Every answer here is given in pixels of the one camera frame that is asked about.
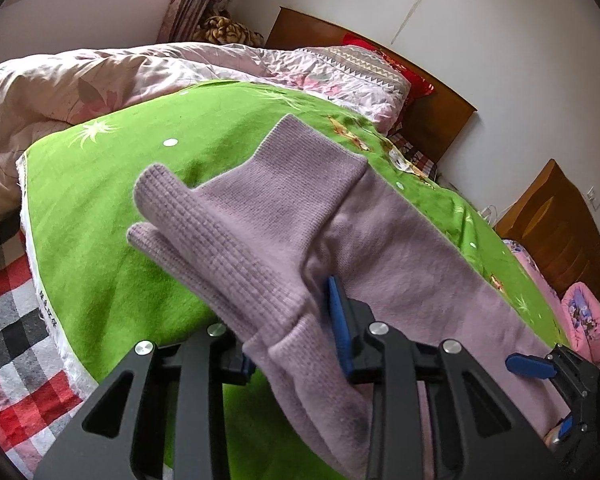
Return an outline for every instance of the pink cushion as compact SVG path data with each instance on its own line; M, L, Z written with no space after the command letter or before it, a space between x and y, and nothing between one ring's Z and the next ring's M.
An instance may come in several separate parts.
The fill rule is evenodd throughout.
M572 348L600 368L600 302L578 282L564 293L562 309L571 320Z

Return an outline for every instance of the red pillow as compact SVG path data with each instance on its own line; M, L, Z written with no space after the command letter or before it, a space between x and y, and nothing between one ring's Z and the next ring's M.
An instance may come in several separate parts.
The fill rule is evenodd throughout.
M411 103L413 103L416 99L419 99L420 97L430 95L435 90L434 86L429 81L427 81L423 77L420 77L418 74L416 74L412 70L409 70L398 60L389 56L387 53L380 50L374 44L371 44L367 40L363 40L362 38L357 37L355 34L351 34L350 32L345 34L344 38L342 38L342 44L343 45L360 46L366 50L375 52L376 54L379 54L380 56L382 56L382 58L389 65L391 65L391 67L396 72L400 72L405 77L405 79L409 83L411 83L411 90L409 90L409 95L407 96L407 99L404 102L405 107L409 106Z

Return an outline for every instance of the green blanket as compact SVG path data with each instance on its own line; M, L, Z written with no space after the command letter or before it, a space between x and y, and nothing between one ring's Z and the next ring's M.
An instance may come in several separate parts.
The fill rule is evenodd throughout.
M65 359L70 376L84 367L100 381L137 341L182 340L212 318L197 297L126 244L126 229L141 220L131 199L139 173L161 162L196 186L244 162L287 113L365 155L540 338L567 344L496 233L455 193L398 170L386 154L390 146L365 118L298 91L213 81L74 126L26 151L20 170L27 249L43 314L63 357L71 357ZM263 377L224 393L234 479L337 476L271 409Z

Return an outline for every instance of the pink comforter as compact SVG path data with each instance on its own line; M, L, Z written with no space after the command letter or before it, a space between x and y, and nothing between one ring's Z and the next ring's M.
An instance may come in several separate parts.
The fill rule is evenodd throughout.
M299 89L364 115L382 133L394 124L409 91L406 80L388 88L339 68L320 49L171 43L10 60L0 64L0 220L20 205L15 161L33 142L210 79Z

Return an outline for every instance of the metal screw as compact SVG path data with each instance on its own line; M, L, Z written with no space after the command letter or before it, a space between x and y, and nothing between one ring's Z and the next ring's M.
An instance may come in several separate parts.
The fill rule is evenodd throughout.
M224 335L225 332L226 326L222 323L213 323L213 325L206 327L206 333L211 337L220 337L221 335Z
M141 341L134 350L138 355L147 355L154 350L154 344L151 341Z
M459 354L462 351L462 345L455 339L447 339L442 343L442 349L448 354Z
M369 332L373 335L384 335L389 332L389 326L382 321L375 321L369 325Z

